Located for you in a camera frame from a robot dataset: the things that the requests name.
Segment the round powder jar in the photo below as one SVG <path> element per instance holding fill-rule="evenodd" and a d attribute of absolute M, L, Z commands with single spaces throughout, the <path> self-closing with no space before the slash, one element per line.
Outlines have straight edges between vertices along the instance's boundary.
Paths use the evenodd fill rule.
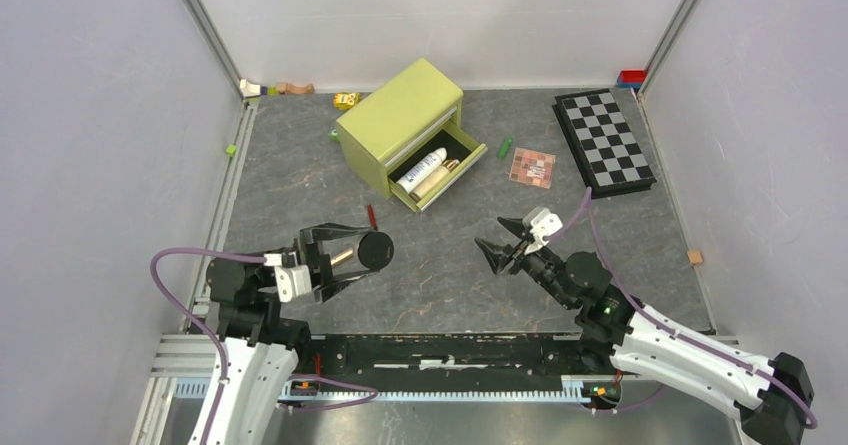
<path fill-rule="evenodd" d="M 394 242 L 380 231 L 365 233 L 357 246 L 357 259 L 366 269 L 380 271 L 388 266 L 394 256 Z"/>

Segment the white plastic bottle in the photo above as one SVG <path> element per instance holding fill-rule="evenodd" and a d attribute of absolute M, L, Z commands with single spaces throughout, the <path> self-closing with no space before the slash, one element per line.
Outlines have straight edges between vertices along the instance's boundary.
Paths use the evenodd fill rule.
<path fill-rule="evenodd" d="M 447 150 L 440 147 L 416 163 L 396 183 L 406 192 L 411 193 L 426 178 L 428 178 L 447 158 Z"/>

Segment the green metal drawer box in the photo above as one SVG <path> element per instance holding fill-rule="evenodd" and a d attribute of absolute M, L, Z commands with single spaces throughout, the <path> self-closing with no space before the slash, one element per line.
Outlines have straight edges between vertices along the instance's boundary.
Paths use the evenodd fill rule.
<path fill-rule="evenodd" d="M 336 120 L 348 167 L 385 198 L 425 211 L 487 152 L 462 128 L 463 98 L 432 63 L 416 60 Z M 412 171 L 434 155 L 456 165 L 417 192 Z"/>

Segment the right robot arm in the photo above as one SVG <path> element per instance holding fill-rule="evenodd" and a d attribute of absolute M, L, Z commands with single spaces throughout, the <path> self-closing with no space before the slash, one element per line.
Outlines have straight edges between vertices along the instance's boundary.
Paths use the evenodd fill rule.
<path fill-rule="evenodd" d="M 475 243 L 493 273 L 525 273 L 562 308 L 576 311 L 580 365 L 591 373 L 646 377 L 711 405 L 759 444 L 798 444 L 816 427 L 805 364 L 733 348 L 669 319 L 617 285 L 595 252 L 563 259 L 547 245 L 559 217 L 538 208 L 533 218 L 499 218 L 514 245 Z"/>

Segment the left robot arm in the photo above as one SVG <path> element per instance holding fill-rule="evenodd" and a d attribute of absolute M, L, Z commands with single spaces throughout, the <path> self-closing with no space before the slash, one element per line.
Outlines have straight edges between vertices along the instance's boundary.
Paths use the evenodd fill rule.
<path fill-rule="evenodd" d="M 308 324 L 282 319 L 282 304 L 307 295 L 327 301 L 384 269 L 393 255 L 387 234 L 337 223 L 304 228 L 282 248 L 214 255 L 206 282 L 218 307 L 212 335 L 217 382 L 190 443 L 260 443 L 284 384 L 314 359 Z"/>

